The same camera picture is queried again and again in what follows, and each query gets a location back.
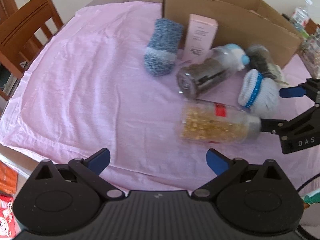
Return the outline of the orange box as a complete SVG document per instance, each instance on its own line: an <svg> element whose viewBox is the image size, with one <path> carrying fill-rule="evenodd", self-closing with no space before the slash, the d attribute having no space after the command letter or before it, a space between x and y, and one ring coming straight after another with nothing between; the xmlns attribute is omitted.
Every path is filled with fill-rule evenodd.
<svg viewBox="0 0 320 240"><path fill-rule="evenodd" d="M0 162L0 191L15 194L17 190L18 173Z"/></svg>

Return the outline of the clear jar dark contents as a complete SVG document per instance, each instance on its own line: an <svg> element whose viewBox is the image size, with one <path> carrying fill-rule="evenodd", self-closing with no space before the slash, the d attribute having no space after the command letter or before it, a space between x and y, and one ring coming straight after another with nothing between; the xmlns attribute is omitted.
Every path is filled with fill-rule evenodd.
<svg viewBox="0 0 320 240"><path fill-rule="evenodd" d="M180 92L188 99L201 94L225 81L237 70L236 58L225 46L213 48L203 63L182 67L176 80Z"/></svg>

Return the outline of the pink table cloth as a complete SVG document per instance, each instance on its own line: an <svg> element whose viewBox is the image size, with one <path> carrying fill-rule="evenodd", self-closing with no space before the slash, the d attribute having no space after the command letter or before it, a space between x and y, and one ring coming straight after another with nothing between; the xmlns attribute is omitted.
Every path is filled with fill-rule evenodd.
<svg viewBox="0 0 320 240"><path fill-rule="evenodd" d="M193 191L213 179L210 144L178 135L175 73L144 67L160 16L147 2L77 11L25 72L1 116L1 144L59 164L108 148L101 176L124 191Z"/></svg>

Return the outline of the brown cardboard box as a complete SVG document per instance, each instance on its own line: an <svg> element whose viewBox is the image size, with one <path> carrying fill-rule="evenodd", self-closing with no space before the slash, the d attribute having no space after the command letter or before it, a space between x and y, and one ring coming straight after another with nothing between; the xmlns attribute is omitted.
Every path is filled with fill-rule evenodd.
<svg viewBox="0 0 320 240"><path fill-rule="evenodd" d="M191 14L217 20L213 46L234 43L246 49L260 44L280 67L288 64L303 42L294 26L263 0L163 0L162 16L182 24L184 33Z"/></svg>

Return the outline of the pink carton box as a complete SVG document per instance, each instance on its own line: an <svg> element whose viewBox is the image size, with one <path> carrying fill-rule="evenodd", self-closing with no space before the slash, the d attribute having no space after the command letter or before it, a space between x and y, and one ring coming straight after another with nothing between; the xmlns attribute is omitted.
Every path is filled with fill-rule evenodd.
<svg viewBox="0 0 320 240"><path fill-rule="evenodd" d="M212 47L218 26L215 19L190 14L182 60L202 63Z"/></svg>

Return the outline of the large clear jar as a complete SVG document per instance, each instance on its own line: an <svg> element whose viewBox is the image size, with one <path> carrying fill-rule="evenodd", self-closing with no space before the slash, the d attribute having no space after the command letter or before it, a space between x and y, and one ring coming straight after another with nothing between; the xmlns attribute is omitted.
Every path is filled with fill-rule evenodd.
<svg viewBox="0 0 320 240"><path fill-rule="evenodd" d="M254 44L248 47L246 55L249 57L249 69L256 69L263 77L272 79L280 87L288 87L281 68L275 64L269 50L260 44Z"/></svg>

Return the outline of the jar of golden capsules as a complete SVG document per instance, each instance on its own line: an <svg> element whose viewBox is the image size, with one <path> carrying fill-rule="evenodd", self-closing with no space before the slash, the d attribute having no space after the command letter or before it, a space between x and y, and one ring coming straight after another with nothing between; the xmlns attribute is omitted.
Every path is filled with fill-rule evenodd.
<svg viewBox="0 0 320 240"><path fill-rule="evenodd" d="M261 132L261 119L223 103L187 100L177 130L180 137L188 140L223 144L251 142Z"/></svg>

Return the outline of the blue knitted sock roll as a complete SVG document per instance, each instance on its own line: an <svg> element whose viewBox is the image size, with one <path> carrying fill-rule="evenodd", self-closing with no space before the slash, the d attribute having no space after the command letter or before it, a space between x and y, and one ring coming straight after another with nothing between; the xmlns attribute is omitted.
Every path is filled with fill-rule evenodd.
<svg viewBox="0 0 320 240"><path fill-rule="evenodd" d="M146 70L153 76L172 72L177 57L183 25L167 18L159 18L144 54Z"/></svg>

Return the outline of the wooden chair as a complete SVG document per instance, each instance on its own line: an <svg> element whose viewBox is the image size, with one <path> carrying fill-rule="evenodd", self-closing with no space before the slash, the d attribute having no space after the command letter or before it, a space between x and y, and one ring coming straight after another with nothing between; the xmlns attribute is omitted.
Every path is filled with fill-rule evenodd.
<svg viewBox="0 0 320 240"><path fill-rule="evenodd" d="M20 63L31 62L43 48L35 33L41 29L48 40L54 36L49 19L57 31L63 27L52 0L30 0L1 24L1 64L18 80L25 72Z"/></svg>

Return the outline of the clear water bottle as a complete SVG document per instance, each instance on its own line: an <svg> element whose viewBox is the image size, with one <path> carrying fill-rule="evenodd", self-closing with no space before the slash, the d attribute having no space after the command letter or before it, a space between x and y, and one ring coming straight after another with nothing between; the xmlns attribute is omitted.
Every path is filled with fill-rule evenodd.
<svg viewBox="0 0 320 240"><path fill-rule="evenodd" d="M295 8L295 11L290 18L290 22L298 31L305 29L310 20L309 7L313 4L313 2L312 0L304 0L304 2L304 6Z"/></svg>

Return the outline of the red snack package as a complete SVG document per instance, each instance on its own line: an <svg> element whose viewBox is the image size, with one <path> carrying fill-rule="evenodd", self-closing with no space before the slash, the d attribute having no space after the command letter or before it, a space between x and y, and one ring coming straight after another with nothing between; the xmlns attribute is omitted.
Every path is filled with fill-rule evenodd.
<svg viewBox="0 0 320 240"><path fill-rule="evenodd" d="M11 196L0 196L0 238L12 239L16 236L15 217L13 213Z"/></svg>

